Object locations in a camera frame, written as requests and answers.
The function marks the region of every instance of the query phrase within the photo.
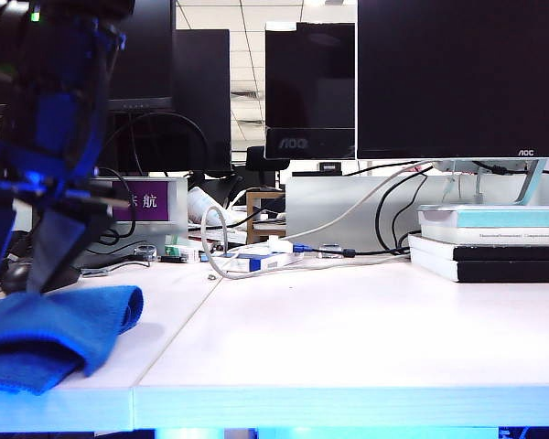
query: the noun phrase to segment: desk surface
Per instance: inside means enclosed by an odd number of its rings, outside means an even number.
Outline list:
[[[0,430],[549,425],[549,284],[455,284],[408,262],[208,272],[97,281],[139,284],[140,323],[92,377],[0,394]]]

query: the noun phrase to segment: computer mouse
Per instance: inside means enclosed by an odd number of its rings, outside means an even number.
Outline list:
[[[6,294],[17,291],[25,291],[27,289],[27,280],[32,267],[31,259],[24,259],[18,262],[12,262],[8,266],[8,270],[2,276],[1,287]],[[47,291],[56,290],[63,286],[75,284],[80,278],[80,272],[76,268],[67,267],[55,277],[53,282],[48,286]]]

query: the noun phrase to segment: blue microfiber towel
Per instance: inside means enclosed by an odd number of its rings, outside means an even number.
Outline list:
[[[143,309],[137,286],[108,286],[0,300],[0,391],[37,395],[82,368],[91,375]]]

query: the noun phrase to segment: monitor screen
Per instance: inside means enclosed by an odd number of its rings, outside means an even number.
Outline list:
[[[267,158],[354,158],[355,27],[266,31]]]
[[[173,112],[196,124],[207,146],[190,124],[160,113],[123,130],[102,153],[100,166],[123,172],[231,170],[230,33],[179,30],[174,39]],[[114,114],[109,134],[144,113]]]
[[[126,43],[111,78],[110,110],[172,108],[175,11],[175,0],[136,0],[132,16],[118,24]]]
[[[358,158],[549,156],[549,0],[358,7]]]

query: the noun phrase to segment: purple sign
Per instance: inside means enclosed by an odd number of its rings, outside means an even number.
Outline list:
[[[133,193],[137,221],[169,221],[168,181],[130,181],[128,187]],[[115,189],[124,185],[119,181],[112,183]],[[130,221],[130,208],[113,208],[113,217],[117,221]]]

